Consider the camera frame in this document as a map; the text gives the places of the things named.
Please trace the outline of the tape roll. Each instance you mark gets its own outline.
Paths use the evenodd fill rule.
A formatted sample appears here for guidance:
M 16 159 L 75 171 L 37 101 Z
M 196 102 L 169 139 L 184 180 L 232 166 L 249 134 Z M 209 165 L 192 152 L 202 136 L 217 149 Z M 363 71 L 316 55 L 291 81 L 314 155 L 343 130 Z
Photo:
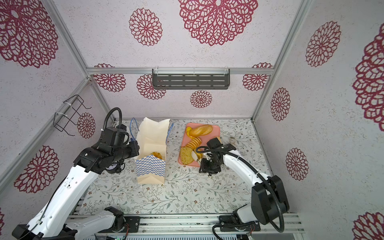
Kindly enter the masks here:
M 232 145 L 236 145 L 236 144 L 237 144 L 237 140 L 236 140 L 236 138 L 235 138 L 235 137 L 230 137 L 230 143 L 231 143 Z

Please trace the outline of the blue checkered paper bag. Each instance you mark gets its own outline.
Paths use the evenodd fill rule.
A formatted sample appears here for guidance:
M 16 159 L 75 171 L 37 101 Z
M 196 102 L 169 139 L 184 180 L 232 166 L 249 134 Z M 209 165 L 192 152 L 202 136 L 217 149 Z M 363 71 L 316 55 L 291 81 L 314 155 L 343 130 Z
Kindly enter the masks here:
M 139 125 L 136 141 L 140 150 L 139 155 L 135 157 L 138 184 L 162 185 L 165 183 L 169 127 L 169 119 L 156 122 L 144 118 Z M 163 160 L 154 157 L 152 152 L 159 152 Z

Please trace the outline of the pink plastic tray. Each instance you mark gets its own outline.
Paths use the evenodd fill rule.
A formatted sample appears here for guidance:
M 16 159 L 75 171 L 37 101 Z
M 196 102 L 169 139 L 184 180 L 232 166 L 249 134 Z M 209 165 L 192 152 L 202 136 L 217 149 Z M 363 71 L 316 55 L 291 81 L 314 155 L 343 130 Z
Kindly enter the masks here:
M 219 126 L 187 123 L 179 153 L 178 163 L 185 166 L 200 167 L 203 154 L 197 154 L 196 148 L 206 146 L 209 140 L 216 137 L 220 138 Z M 190 148 L 193 150 L 190 152 L 190 157 L 186 158 L 186 153 L 189 153 L 189 151 L 183 151 L 183 148 Z

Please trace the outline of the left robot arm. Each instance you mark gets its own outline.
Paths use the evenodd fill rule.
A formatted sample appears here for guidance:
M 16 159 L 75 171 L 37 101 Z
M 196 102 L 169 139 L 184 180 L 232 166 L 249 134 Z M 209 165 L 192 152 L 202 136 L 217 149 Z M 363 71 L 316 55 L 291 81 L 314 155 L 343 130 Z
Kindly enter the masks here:
M 12 236 L 17 240 L 82 240 L 104 230 L 123 231 L 126 228 L 124 214 L 114 207 L 107 207 L 82 223 L 67 219 L 99 175 L 104 171 L 120 173 L 124 161 L 138 156 L 139 149 L 137 141 L 130 140 L 125 125 L 104 127 L 99 141 L 74 160 L 69 174 L 43 209 L 27 224 L 17 225 Z

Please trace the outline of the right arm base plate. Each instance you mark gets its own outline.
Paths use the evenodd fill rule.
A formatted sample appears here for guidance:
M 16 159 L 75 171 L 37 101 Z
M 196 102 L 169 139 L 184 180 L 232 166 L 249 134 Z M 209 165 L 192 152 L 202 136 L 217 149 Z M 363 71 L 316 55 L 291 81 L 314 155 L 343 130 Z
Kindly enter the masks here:
M 219 224 L 221 232 L 259 232 L 261 230 L 258 222 L 245 225 L 234 215 L 220 215 Z

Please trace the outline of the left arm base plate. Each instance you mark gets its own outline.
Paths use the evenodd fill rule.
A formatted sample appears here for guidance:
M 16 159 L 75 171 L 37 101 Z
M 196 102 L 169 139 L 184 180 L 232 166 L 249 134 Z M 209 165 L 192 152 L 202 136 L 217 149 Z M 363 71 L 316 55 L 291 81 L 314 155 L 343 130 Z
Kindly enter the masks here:
M 124 213 L 114 207 L 107 207 L 105 211 L 112 213 L 115 217 L 113 225 L 101 233 L 137 233 L 140 225 L 140 217 L 125 217 Z

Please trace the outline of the striped twisted bread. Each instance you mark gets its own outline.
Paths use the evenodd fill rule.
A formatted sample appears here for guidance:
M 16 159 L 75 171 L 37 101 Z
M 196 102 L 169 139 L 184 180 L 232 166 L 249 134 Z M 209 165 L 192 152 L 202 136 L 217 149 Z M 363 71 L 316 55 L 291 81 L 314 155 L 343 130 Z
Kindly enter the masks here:
M 202 140 L 199 137 L 191 139 L 185 147 L 195 150 L 202 144 Z

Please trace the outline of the long baguette bread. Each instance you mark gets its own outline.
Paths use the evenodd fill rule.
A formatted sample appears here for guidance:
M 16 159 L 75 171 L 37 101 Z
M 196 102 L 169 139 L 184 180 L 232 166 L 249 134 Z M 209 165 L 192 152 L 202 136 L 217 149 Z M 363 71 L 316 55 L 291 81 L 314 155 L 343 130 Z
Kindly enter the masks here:
M 200 137 L 200 136 L 205 136 L 210 134 L 213 131 L 213 127 L 211 125 L 202 125 L 197 128 L 194 128 L 191 130 L 190 134 L 194 138 Z

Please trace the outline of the yellow croissant bread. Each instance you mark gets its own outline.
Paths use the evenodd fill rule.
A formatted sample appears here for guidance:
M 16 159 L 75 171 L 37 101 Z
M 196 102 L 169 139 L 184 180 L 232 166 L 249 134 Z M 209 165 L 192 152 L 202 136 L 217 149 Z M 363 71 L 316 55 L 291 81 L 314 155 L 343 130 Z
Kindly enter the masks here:
M 191 130 L 192 130 L 191 127 L 187 127 L 187 128 L 186 128 L 186 135 L 187 135 L 190 139 L 193 139 L 194 137 L 191 136 L 191 134 L 190 134 Z

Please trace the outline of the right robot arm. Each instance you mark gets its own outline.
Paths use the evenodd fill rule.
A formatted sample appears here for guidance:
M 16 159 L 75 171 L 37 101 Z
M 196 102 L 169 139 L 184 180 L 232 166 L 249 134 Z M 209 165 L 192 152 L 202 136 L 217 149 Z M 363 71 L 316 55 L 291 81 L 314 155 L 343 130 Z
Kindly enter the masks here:
M 276 175 L 269 176 L 252 166 L 232 144 L 222 144 L 218 138 L 200 146 L 196 152 L 203 154 L 200 173 L 212 176 L 226 166 L 234 171 L 251 188 L 251 202 L 233 212 L 234 222 L 271 224 L 278 232 L 284 231 L 284 214 L 290 206 L 283 181 Z

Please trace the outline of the aluminium front rail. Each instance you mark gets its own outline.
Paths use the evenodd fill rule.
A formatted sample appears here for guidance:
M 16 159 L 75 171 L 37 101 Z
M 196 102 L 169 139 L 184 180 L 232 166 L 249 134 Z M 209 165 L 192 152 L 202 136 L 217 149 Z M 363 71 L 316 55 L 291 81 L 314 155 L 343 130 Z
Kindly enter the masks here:
M 140 225 L 137 233 L 129 235 L 210 235 L 212 227 L 219 224 L 220 215 L 231 214 L 141 214 L 125 215 L 125 217 L 140 217 Z M 81 223 L 83 219 L 93 215 L 72 215 L 66 220 L 69 222 Z M 305 230 L 298 214 L 284 214 L 284 234 L 304 234 Z M 259 232 L 253 234 L 278 234 L 271 225 L 260 224 Z M 222 234 L 220 227 L 215 229 L 217 234 Z M 223 232 L 223 234 L 248 234 L 251 232 Z

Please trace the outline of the grey wall shelf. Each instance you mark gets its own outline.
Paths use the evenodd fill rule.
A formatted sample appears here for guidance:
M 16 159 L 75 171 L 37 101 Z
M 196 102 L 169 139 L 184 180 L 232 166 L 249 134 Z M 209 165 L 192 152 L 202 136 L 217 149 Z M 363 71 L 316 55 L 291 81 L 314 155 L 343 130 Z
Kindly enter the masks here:
M 152 85 L 156 90 L 227 90 L 230 86 L 229 69 L 159 70 L 152 69 Z

